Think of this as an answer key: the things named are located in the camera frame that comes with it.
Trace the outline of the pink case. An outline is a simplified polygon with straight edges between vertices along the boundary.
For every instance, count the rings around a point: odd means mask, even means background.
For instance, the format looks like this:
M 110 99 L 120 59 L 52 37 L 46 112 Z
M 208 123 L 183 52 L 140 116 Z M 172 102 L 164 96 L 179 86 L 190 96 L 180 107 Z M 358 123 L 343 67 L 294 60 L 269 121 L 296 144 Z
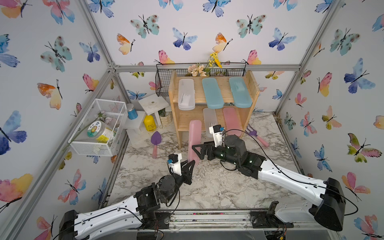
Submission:
M 189 145 L 188 145 L 188 162 L 195 161 L 196 165 L 199 164 L 200 158 L 192 149 L 194 145 L 201 144 L 202 137 L 202 122 L 200 120 L 190 121 L 189 126 Z
M 226 123 L 226 135 L 236 135 L 240 138 L 243 132 L 236 109 L 233 107 L 223 108 L 223 115 Z

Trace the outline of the clear case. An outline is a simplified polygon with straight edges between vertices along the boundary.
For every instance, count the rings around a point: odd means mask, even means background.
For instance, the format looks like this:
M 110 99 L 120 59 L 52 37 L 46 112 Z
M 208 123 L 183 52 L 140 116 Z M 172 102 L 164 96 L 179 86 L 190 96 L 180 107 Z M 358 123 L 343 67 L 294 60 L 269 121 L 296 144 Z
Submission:
M 206 136 L 208 138 L 213 138 L 213 136 L 209 132 L 209 127 L 219 124 L 216 111 L 214 109 L 204 108 L 203 116 L 204 116 L 204 123 L 205 123 L 205 129 L 206 129 Z

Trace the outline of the clear case shelf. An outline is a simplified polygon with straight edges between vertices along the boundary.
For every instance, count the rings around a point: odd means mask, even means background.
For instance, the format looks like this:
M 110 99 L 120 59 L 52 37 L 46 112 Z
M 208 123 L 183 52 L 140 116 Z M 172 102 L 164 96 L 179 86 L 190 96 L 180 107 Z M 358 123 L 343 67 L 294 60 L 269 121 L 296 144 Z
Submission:
M 181 111 L 195 109 L 195 83 L 193 79 L 179 80 L 178 107 Z

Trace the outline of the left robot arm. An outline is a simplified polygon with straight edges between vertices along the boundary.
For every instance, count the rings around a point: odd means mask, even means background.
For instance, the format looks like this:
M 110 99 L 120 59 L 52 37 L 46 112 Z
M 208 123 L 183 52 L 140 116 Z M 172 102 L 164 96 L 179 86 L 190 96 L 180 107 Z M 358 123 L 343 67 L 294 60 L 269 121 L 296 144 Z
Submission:
M 98 240 L 124 230 L 153 229 L 160 223 L 155 212 L 161 205 L 172 205 L 181 186 L 191 185 L 196 162 L 174 164 L 168 160 L 167 164 L 168 175 L 117 204 L 82 214 L 75 210 L 66 212 L 59 233 L 54 238 Z

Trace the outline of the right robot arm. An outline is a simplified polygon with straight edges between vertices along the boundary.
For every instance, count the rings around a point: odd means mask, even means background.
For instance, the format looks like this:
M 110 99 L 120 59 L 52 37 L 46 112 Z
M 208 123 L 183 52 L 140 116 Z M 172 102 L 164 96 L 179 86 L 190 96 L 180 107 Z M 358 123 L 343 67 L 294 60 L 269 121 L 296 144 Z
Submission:
M 336 232 L 344 227 L 346 198 L 339 181 L 310 178 L 274 164 L 265 157 L 247 150 L 245 142 L 236 135 L 225 138 L 222 144 L 205 142 L 192 149 L 203 160 L 218 159 L 233 164 L 247 177 L 279 185 L 311 203 L 307 215 L 321 226 Z

